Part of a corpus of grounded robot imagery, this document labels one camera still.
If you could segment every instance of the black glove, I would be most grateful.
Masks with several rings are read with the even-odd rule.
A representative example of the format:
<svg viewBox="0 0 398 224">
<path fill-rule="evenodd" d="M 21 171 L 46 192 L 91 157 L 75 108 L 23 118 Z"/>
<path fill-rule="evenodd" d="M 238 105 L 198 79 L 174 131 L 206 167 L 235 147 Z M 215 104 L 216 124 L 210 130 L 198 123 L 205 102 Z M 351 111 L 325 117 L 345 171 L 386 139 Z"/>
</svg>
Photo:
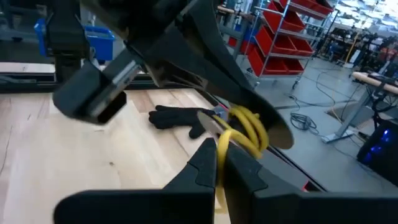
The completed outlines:
<svg viewBox="0 0 398 224">
<path fill-rule="evenodd" d="M 149 121 L 154 124 L 157 129 L 167 129 L 174 126 L 191 126 L 189 137 L 192 139 L 199 138 L 205 129 L 200 124 L 197 113 L 201 111 L 208 116 L 216 114 L 212 110 L 204 108 L 178 108 L 157 105 L 156 111 L 149 112 Z"/>
</svg>

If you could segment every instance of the concrete floor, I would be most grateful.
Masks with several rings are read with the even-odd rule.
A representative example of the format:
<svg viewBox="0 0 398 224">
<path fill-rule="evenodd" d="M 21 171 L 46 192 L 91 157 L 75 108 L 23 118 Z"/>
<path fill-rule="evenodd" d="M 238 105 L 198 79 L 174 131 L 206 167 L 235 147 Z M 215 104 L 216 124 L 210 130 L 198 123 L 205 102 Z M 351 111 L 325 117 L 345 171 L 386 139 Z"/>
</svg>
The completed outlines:
<svg viewBox="0 0 398 224">
<path fill-rule="evenodd" d="M 318 58 L 312 60 L 294 91 L 291 92 L 294 78 L 283 78 L 276 82 L 262 81 L 256 91 L 269 100 L 288 122 L 295 138 L 293 148 L 284 151 L 293 161 L 304 168 L 322 186 L 332 192 L 398 192 L 398 188 L 377 175 L 356 160 L 359 147 L 363 144 L 356 136 L 325 144 L 319 136 L 309 131 L 301 131 L 290 123 L 290 112 L 298 106 L 286 93 L 298 99 L 311 102 L 332 104 L 332 99 L 317 89 L 333 96 L 335 107 L 344 106 L 355 91 L 357 84 L 348 78 L 351 70 L 338 67 Z M 364 93 L 363 86 L 357 89 L 352 99 L 357 100 Z M 334 133 L 340 122 L 325 111 L 328 107 L 302 106 L 298 113 L 310 116 L 318 126 L 320 135 Z"/>
</svg>

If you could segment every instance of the coiled yellow cable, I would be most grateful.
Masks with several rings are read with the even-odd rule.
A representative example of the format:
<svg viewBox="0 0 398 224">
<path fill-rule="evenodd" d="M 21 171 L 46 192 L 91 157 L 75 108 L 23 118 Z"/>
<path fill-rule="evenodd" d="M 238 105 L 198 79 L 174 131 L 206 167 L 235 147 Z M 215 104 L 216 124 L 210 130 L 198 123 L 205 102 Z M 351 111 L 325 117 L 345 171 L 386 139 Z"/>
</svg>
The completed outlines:
<svg viewBox="0 0 398 224">
<path fill-rule="evenodd" d="M 220 136 L 217 145 L 217 186 L 216 197 L 221 205 L 221 209 L 216 209 L 217 213 L 226 213 L 226 202 L 223 191 L 223 174 L 226 152 L 228 150 L 229 140 L 232 139 L 245 147 L 254 158 L 261 157 L 261 151 L 269 145 L 267 131 L 259 120 L 258 114 L 253 114 L 250 110 L 243 106 L 235 106 L 229 110 L 228 116 L 235 116 L 245 128 L 249 137 L 233 129 L 226 121 L 214 115 L 213 118 L 223 125 L 226 130 Z"/>
</svg>

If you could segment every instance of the computer tower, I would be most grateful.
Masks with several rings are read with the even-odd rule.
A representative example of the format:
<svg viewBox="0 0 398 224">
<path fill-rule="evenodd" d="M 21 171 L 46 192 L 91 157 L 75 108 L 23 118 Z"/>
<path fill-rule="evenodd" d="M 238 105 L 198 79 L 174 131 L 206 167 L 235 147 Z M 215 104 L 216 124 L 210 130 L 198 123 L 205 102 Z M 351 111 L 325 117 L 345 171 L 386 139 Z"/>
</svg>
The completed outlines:
<svg viewBox="0 0 398 224">
<path fill-rule="evenodd" d="M 398 186 L 398 125 L 383 121 L 359 150 L 357 159 Z"/>
</svg>

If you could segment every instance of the metal shelving rack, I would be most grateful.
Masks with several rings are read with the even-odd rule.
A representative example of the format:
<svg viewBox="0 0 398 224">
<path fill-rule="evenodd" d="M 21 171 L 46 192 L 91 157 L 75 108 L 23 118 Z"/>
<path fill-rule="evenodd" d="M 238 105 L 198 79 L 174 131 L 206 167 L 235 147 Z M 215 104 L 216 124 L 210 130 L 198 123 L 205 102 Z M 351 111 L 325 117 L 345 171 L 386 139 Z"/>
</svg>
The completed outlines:
<svg viewBox="0 0 398 224">
<path fill-rule="evenodd" d="M 258 41 L 257 41 L 256 37 L 253 36 L 254 29 L 256 28 L 257 22 L 260 21 L 260 23 L 261 23 L 262 26 L 268 26 L 268 27 L 269 27 L 269 24 L 266 22 L 265 19 L 260 19 L 260 18 L 261 18 L 261 15 L 262 15 L 262 12 L 263 12 L 263 11 L 267 11 L 267 12 L 272 12 L 272 13 L 279 14 L 279 15 L 282 16 L 282 18 L 281 18 L 281 20 L 280 20 L 280 22 L 279 22 L 278 28 L 277 28 L 277 30 L 276 30 L 276 32 L 275 32 L 274 38 L 273 38 L 273 40 L 272 40 L 270 52 L 271 52 L 272 49 L 274 48 L 275 41 L 276 41 L 276 39 L 277 39 L 277 37 L 278 37 L 279 34 L 292 35 L 292 36 L 294 36 L 294 37 L 298 37 L 298 38 L 301 38 L 301 39 L 312 40 L 313 42 L 312 42 L 311 45 L 312 45 L 312 46 L 316 46 L 317 43 L 318 43 L 318 41 L 320 40 L 320 38 L 319 38 L 320 34 L 321 34 L 321 33 L 323 32 L 323 30 L 325 29 L 326 21 L 328 20 L 330 14 L 331 14 L 331 13 L 329 13 L 329 15 L 321 14 L 321 13 L 319 13 L 319 12 L 316 12 L 316 11 L 313 11 L 313 10 L 308 9 L 308 8 L 306 8 L 306 7 L 303 7 L 303 6 L 301 6 L 301 5 L 298 5 L 298 4 L 294 3 L 294 2 L 292 2 L 292 0 L 288 0 L 288 1 L 287 1 L 287 4 L 286 4 L 286 6 L 285 6 L 283 12 L 273 11 L 273 10 L 266 9 L 266 8 L 262 8 L 262 7 L 258 7 L 258 6 L 254 6 L 254 8 L 257 9 L 257 11 L 256 11 L 256 19 L 255 19 L 255 21 L 254 21 L 254 23 L 253 23 L 253 25 L 252 25 L 252 31 L 251 31 L 251 33 L 250 33 L 250 38 L 249 38 L 249 40 L 251 40 L 251 38 L 253 37 L 253 38 L 255 39 L 255 41 L 256 41 L 257 46 L 259 46 Z M 290 30 L 281 29 L 282 23 L 283 23 L 283 21 L 284 21 L 284 19 L 285 19 L 285 17 L 286 17 L 286 13 L 288 12 L 289 9 L 292 9 L 293 11 L 296 11 L 296 12 L 298 12 L 298 13 L 300 13 L 300 11 L 301 11 L 301 12 L 306 12 L 306 13 L 305 13 L 306 16 L 314 15 L 314 16 L 317 16 L 318 18 L 322 18 L 323 21 L 322 21 L 322 24 L 321 24 L 320 26 L 319 26 L 319 25 L 315 25 L 315 24 L 311 24 L 311 23 L 308 23 L 308 22 L 304 22 L 304 24 L 305 24 L 304 30 L 306 30 L 306 29 L 308 28 L 308 26 L 313 26 L 313 27 L 315 27 L 315 28 L 318 29 L 318 30 L 316 31 L 317 36 L 304 34 L 304 33 L 302 33 L 302 32 L 293 32 L 293 31 L 290 31 Z M 246 49 L 245 49 L 244 57 L 243 57 L 243 59 L 242 59 L 242 62 L 243 62 L 243 60 L 244 60 L 244 59 L 246 58 L 246 56 L 247 56 L 248 48 L 249 48 L 249 45 L 248 45 L 248 46 L 246 47 Z M 265 54 L 265 53 L 262 51 L 262 49 L 261 49 L 261 53 L 263 54 L 263 56 L 264 56 L 266 59 L 265 59 L 265 61 L 264 61 L 264 66 L 262 67 L 260 76 L 257 77 L 257 76 L 255 76 L 255 74 L 253 74 L 253 73 L 251 73 L 251 72 L 247 72 L 246 74 L 249 75 L 249 76 L 252 77 L 252 78 L 255 78 L 255 79 L 258 80 L 258 81 L 261 81 L 261 80 L 270 80 L 270 79 L 275 80 L 275 79 L 278 79 L 278 78 L 296 78 L 296 81 L 295 81 L 295 83 L 293 84 L 292 89 L 294 89 L 294 88 L 297 86 L 297 84 L 300 82 L 300 79 L 301 79 L 301 77 L 302 77 L 303 72 L 302 72 L 302 73 L 299 73 L 298 75 L 272 75 L 272 74 L 270 74 L 270 75 L 264 75 L 263 73 L 264 73 L 264 70 L 265 70 L 265 68 L 266 68 L 266 65 L 267 65 L 267 62 L 268 62 L 269 58 L 270 58 L 270 57 L 281 57 L 281 58 L 294 58 L 294 59 L 299 59 L 299 60 L 307 60 L 307 61 L 305 62 L 305 66 L 304 66 L 304 70 L 305 70 L 306 67 L 307 67 L 307 65 L 308 65 L 308 63 L 309 63 L 309 61 L 310 61 L 310 60 L 313 58 L 313 56 L 315 55 L 315 54 L 312 54 L 311 56 L 299 56 L 299 55 L 286 55 L 286 54 L 276 54 L 276 53 Z"/>
</svg>

